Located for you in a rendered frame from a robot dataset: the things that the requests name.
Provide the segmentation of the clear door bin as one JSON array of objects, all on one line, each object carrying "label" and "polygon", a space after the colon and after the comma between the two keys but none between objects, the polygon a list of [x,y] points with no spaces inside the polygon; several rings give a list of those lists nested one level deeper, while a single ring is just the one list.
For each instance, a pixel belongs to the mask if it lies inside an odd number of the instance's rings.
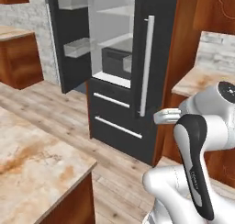
[{"label": "clear door bin", "polygon": [[91,6],[94,0],[58,0],[59,9],[74,10]]},{"label": "clear door bin", "polygon": [[70,58],[78,58],[91,50],[94,50],[96,41],[90,38],[82,38],[63,45],[64,55]]}]

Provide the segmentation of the black fridge drawer front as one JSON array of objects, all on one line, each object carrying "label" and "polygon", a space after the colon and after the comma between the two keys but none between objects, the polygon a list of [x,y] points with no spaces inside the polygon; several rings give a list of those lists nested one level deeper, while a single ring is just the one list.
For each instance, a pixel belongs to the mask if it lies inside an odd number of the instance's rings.
[{"label": "black fridge drawer front", "polygon": [[[136,117],[136,113],[132,109],[132,98],[128,88],[111,84],[109,82],[101,81],[95,78],[89,80],[89,97],[90,97],[90,109],[93,113],[104,114],[128,114],[132,118]],[[128,103],[130,108],[118,106],[109,102],[105,102],[102,99],[93,96],[93,93],[97,92],[101,95],[106,95],[116,100]]]},{"label": "black fridge drawer front", "polygon": [[[142,135],[142,139],[129,135],[95,119],[99,116],[123,128]],[[151,164],[156,140],[156,125],[151,116],[132,118],[128,114],[93,113],[90,109],[92,135],[95,139],[122,151],[142,162]]]}]

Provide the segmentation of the tall wooden cabinet panel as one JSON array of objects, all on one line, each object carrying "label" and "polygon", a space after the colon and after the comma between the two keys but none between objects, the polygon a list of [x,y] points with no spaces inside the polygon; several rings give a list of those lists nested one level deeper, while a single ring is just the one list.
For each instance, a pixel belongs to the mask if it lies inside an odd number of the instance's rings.
[{"label": "tall wooden cabinet panel", "polygon": [[[173,35],[164,80],[162,108],[178,107],[185,100],[174,94],[173,87],[194,67],[201,32],[193,28],[197,0],[177,0]],[[157,130],[152,165],[163,157],[181,162],[173,139],[173,126],[160,125]]]}]

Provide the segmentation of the closed black fridge door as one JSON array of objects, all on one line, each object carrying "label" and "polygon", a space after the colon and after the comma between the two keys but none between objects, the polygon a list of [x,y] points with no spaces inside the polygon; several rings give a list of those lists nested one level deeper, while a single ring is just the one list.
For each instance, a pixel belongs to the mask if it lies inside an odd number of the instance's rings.
[{"label": "closed black fridge door", "polygon": [[173,35],[176,3],[177,0],[135,0],[130,84],[135,118],[140,118],[140,98],[148,26],[146,18],[155,16],[145,116],[152,114],[162,106],[163,83]]}]

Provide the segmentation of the glass fridge shelf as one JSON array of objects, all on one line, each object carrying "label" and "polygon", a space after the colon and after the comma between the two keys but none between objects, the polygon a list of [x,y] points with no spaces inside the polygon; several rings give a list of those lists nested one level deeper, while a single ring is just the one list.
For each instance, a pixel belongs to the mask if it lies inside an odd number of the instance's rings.
[{"label": "glass fridge shelf", "polygon": [[134,6],[112,7],[112,8],[108,8],[108,9],[98,10],[98,13],[133,17],[134,16]]},{"label": "glass fridge shelf", "polygon": [[98,46],[101,48],[113,48],[117,50],[132,52],[132,44],[133,44],[133,34],[128,33],[113,39],[100,42]]}]

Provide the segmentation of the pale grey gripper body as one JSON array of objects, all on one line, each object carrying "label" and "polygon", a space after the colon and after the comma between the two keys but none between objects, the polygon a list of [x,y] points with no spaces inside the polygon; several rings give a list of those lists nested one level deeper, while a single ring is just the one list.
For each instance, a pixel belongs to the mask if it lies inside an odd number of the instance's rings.
[{"label": "pale grey gripper body", "polygon": [[181,116],[181,110],[178,108],[165,108],[153,115],[156,125],[174,124]]}]

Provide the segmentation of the open black fridge door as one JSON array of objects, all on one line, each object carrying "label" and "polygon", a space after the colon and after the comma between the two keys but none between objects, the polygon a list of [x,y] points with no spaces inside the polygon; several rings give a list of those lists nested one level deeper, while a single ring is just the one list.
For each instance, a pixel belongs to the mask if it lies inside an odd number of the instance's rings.
[{"label": "open black fridge door", "polygon": [[92,76],[90,52],[78,58],[64,55],[63,45],[82,38],[90,38],[88,7],[59,9],[58,0],[47,0],[62,92],[70,92]]}]

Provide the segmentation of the black fridge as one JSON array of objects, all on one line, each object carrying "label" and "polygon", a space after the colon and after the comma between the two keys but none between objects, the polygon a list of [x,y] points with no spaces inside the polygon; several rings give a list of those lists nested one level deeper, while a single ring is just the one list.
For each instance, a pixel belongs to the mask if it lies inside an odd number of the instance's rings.
[{"label": "black fridge", "polygon": [[46,0],[62,92],[84,84],[91,137],[151,163],[177,0]]}]

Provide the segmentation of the black crisper box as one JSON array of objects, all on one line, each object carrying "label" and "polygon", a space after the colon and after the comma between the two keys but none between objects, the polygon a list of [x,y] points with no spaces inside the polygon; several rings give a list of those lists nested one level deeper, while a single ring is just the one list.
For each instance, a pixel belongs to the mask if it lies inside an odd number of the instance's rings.
[{"label": "black crisper box", "polygon": [[113,48],[102,49],[102,70],[104,73],[112,74],[127,80],[131,79],[131,73],[123,69],[123,59],[128,57],[130,52]]}]

